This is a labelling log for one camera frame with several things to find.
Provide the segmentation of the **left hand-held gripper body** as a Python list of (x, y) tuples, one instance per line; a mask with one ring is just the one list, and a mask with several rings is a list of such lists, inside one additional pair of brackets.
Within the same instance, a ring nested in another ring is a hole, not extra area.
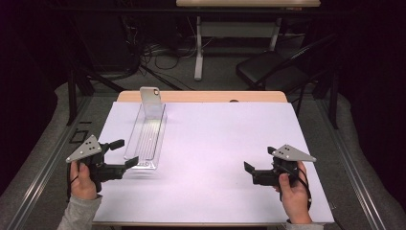
[(89, 168), (90, 178), (98, 193), (102, 190), (103, 182), (122, 179), (127, 170), (125, 165), (108, 165), (104, 162), (105, 154), (111, 150), (109, 144), (101, 144), (96, 136), (91, 135), (66, 158), (67, 163), (78, 161)]

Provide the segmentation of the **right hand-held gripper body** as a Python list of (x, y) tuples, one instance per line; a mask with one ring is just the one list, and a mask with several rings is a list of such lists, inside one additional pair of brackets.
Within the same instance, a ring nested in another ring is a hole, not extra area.
[(308, 202), (311, 202), (312, 198), (307, 177), (304, 171), (299, 168), (298, 162), (316, 162), (317, 159), (287, 144), (276, 149), (272, 156), (273, 168), (271, 170), (255, 169), (255, 174), (252, 175), (253, 183), (261, 186), (279, 186), (279, 176), (282, 173), (287, 173), (291, 185), (301, 182), (305, 186)]

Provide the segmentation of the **clear plastic tray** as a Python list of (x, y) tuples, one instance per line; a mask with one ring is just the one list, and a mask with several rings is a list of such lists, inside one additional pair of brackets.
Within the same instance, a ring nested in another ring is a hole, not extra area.
[(167, 117), (164, 104), (140, 106), (124, 153), (125, 160), (138, 158), (134, 170), (158, 168)]

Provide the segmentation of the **iridescent phone case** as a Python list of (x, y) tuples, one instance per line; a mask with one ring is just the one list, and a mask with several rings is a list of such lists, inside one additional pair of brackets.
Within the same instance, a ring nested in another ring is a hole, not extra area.
[(140, 88), (140, 93), (146, 118), (161, 120), (164, 107), (161, 102), (160, 90), (157, 87), (143, 86)]

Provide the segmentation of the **person's left hand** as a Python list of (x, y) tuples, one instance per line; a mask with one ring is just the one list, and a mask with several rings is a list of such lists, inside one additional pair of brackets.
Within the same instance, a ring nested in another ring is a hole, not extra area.
[(70, 188), (71, 195), (80, 199), (93, 200), (98, 196), (95, 183), (90, 178), (90, 170), (78, 161), (71, 163)]

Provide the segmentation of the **person's right hand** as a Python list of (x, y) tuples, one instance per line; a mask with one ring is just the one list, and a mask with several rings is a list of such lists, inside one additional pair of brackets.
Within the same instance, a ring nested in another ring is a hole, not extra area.
[(282, 207), (292, 224), (310, 224), (312, 219), (308, 212), (308, 195), (305, 186), (298, 182), (291, 186), (287, 173), (279, 176), (280, 186), (276, 188), (282, 194)]

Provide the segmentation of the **black metal stand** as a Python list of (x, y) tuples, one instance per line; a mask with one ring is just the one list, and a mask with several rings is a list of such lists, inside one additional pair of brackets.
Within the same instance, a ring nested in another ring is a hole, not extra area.
[(86, 97), (93, 96), (95, 89), (90, 80), (95, 80), (113, 89), (115, 92), (123, 92), (124, 88), (111, 80), (97, 74), (81, 64), (74, 64), (68, 74), (68, 100), (69, 100), (69, 120), (70, 126), (78, 116), (77, 89)]
[(338, 86), (339, 75), (337, 72), (337, 65), (333, 64), (326, 68), (320, 75), (316, 87), (312, 93), (315, 99), (324, 99), (327, 94), (328, 97), (328, 120), (332, 126), (337, 129), (337, 104), (338, 104)]

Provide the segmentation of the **black folding chair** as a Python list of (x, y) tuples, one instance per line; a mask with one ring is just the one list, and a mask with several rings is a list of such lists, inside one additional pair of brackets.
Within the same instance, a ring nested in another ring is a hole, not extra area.
[(281, 91), (285, 95), (300, 91), (296, 103), (299, 115), (306, 86), (324, 77), (331, 69), (330, 64), (312, 67), (311, 61), (327, 50), (337, 40), (330, 34), (312, 42), (290, 57), (283, 57), (276, 51), (266, 51), (250, 57), (236, 66), (236, 74), (248, 85), (248, 90)]

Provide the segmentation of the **white-legged desk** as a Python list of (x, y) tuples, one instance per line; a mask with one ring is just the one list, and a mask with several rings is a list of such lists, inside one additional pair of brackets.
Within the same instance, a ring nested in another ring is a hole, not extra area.
[[(291, 10), (318, 8), (320, 0), (176, 0), (176, 6), (189, 10)], [(203, 74), (203, 37), (262, 37), (269, 38), (269, 49), (275, 48), (282, 19), (203, 19), (196, 17), (196, 62), (194, 79), (202, 80)]]

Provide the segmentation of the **aluminium floor rail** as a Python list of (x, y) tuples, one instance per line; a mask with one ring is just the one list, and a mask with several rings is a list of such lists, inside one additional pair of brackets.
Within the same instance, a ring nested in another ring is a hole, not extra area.
[(0, 225), (4, 230), (22, 229), (54, 173), (69, 138), (74, 134), (78, 119), (85, 113), (91, 100), (92, 97), (79, 98), (77, 115), (68, 125), (68, 101), (65, 96), (58, 98), (51, 122), (7, 190), (0, 196), (0, 211), (5, 214), (5, 220), (0, 219)]
[(323, 100), (316, 100), (316, 104), (321, 111), (323, 120), (327, 126), (327, 129), (332, 137), (334, 145), (338, 150), (338, 154), (342, 165), (346, 171), (346, 174), (350, 180), (350, 184), (354, 189), (355, 195), (362, 207), (362, 210), (367, 218), (367, 221), (372, 230), (387, 230), (381, 216), (379, 215), (377, 208), (372, 201), (372, 197), (365, 186), (359, 171), (357, 170), (350, 151), (345, 144), (345, 141), (340, 133), (339, 129), (336, 129), (331, 123), (328, 117), (327, 103)]

